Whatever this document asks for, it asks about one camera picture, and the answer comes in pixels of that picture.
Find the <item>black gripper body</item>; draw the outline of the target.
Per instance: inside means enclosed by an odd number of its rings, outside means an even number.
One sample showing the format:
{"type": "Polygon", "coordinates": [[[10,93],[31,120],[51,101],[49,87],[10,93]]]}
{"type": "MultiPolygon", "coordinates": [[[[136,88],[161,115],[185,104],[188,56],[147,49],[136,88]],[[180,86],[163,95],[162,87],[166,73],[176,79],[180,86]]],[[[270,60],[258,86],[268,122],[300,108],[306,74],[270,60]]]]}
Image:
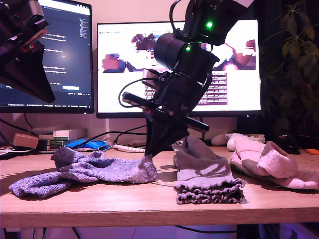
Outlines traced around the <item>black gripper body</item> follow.
{"type": "Polygon", "coordinates": [[[211,76],[204,78],[204,83],[194,81],[188,77],[175,73],[151,74],[140,79],[146,86],[154,90],[150,99],[144,99],[124,90],[135,80],[122,88],[122,105],[125,108],[141,108],[145,111],[155,111],[159,116],[171,116],[174,119],[187,124],[193,130],[207,132],[209,126],[190,118],[188,115],[197,106],[199,100],[211,83],[211,76]]]}

